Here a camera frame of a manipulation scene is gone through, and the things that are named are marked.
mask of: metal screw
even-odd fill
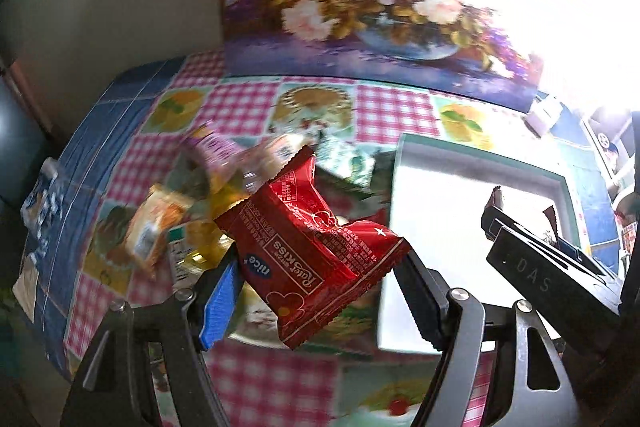
[[[469,292],[462,288],[453,288],[451,290],[451,296],[456,301],[466,301],[469,298]]]
[[[529,301],[520,300],[516,303],[516,306],[521,312],[530,313],[533,311],[533,306]]]
[[[178,301],[188,301],[192,297],[193,297],[193,290],[191,288],[180,288],[175,293],[175,298],[178,299]]]
[[[123,312],[124,311],[124,306],[125,306],[125,301],[124,299],[115,299],[113,301],[111,301],[111,304],[109,304],[109,309],[112,312]]]

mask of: purple snack package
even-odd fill
[[[218,134],[212,121],[207,121],[182,140],[187,154],[209,175],[209,190],[218,192],[234,173],[234,156],[244,150],[233,140]]]

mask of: pink gingham pattern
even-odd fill
[[[154,268],[153,279],[141,268],[133,270],[127,291],[127,301],[132,305],[151,306],[163,302],[172,292],[173,281],[169,258],[164,256]]]
[[[161,183],[172,169],[180,136],[138,134],[113,169],[107,197],[137,206],[145,200],[149,187]]]
[[[222,52],[191,55],[171,83],[173,87],[212,86],[225,72]]]
[[[482,413],[486,404],[486,396],[489,392],[491,382],[491,371],[494,368],[495,353],[483,353],[480,356],[474,389],[471,392],[471,399],[466,408],[465,420],[462,427],[480,427]]]
[[[234,427],[317,427],[332,418],[335,357],[217,343],[207,368]]]
[[[631,223],[631,225],[626,225],[626,227],[622,229],[622,248],[624,248],[628,253],[632,253],[634,251],[637,230],[637,221],[635,223]]]
[[[226,136],[261,136],[271,113],[279,82],[230,82],[211,91],[196,124],[212,120]]]
[[[116,297],[118,295],[111,288],[80,273],[65,340],[66,348],[76,357],[84,356],[110,302]]]
[[[404,132],[440,135],[426,90],[361,84],[355,102],[357,142],[396,144]]]

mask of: flower vase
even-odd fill
[[[385,12],[364,15],[360,22],[364,27],[356,30],[358,38],[383,55],[403,60],[437,60],[458,50],[435,23],[416,24]]]

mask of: red snack wrapper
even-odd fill
[[[216,219],[238,244],[247,282],[278,316],[291,349],[327,325],[411,250],[387,227],[340,227],[314,187],[315,156],[304,146],[280,174]]]

